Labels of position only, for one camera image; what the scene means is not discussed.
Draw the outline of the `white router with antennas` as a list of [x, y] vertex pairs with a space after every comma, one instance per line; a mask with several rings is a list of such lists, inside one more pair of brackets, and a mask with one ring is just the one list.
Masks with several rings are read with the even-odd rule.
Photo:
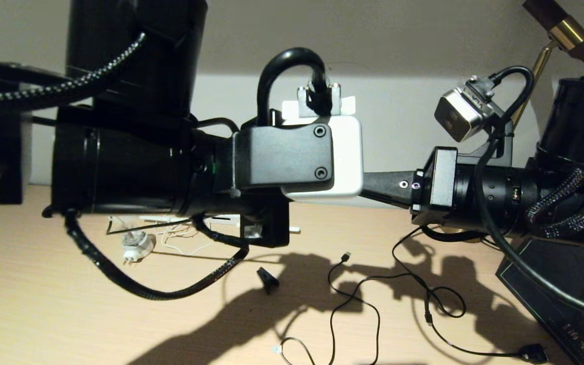
[[[117, 225], [119, 228], [125, 227], [143, 227], [149, 226], [148, 228], [139, 228], [139, 230], [156, 229], [158, 227], [164, 227], [165, 224], [170, 223], [180, 223], [185, 222], [187, 218], [175, 217], [169, 215], [129, 215], [129, 216], [112, 216], [109, 221], [112, 222], [112, 226]], [[212, 224], [225, 225], [225, 226], [239, 226], [239, 215], [236, 214], [221, 214], [215, 217], [209, 217], [206, 223], [209, 227]]]

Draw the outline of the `small black clip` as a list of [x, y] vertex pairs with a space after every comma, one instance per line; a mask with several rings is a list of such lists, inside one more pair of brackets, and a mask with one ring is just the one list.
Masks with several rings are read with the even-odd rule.
[[264, 291], [267, 295], [274, 293], [274, 291], [280, 286], [279, 280], [263, 267], [257, 269], [257, 276], [261, 280]]

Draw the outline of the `brass desk lamp dark shade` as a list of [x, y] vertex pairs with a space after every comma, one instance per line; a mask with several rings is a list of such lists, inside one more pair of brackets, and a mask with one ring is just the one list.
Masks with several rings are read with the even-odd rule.
[[[484, 168], [492, 159], [500, 159], [504, 154], [508, 155], [507, 161], [512, 166], [514, 131], [530, 94], [535, 88], [538, 77], [547, 62], [550, 49], [559, 48], [570, 57], [584, 63], [584, 28], [556, 0], [526, 0], [523, 7], [549, 33], [551, 42], [549, 46], [542, 50], [533, 69], [510, 66], [488, 76], [498, 81], [498, 85], [494, 87], [493, 101], [504, 113], [500, 121], [490, 127], [489, 133], [484, 131], [488, 135], [487, 141], [481, 146], [485, 147], [485, 151], [473, 169], [473, 193], [477, 199], [477, 206], [483, 219], [483, 224], [487, 221], [495, 224], [490, 217], [482, 191], [481, 178]], [[421, 226], [421, 229], [424, 234], [441, 242], [476, 240], [488, 236], [486, 229], [479, 236], [474, 235], [471, 231], [438, 224]]]

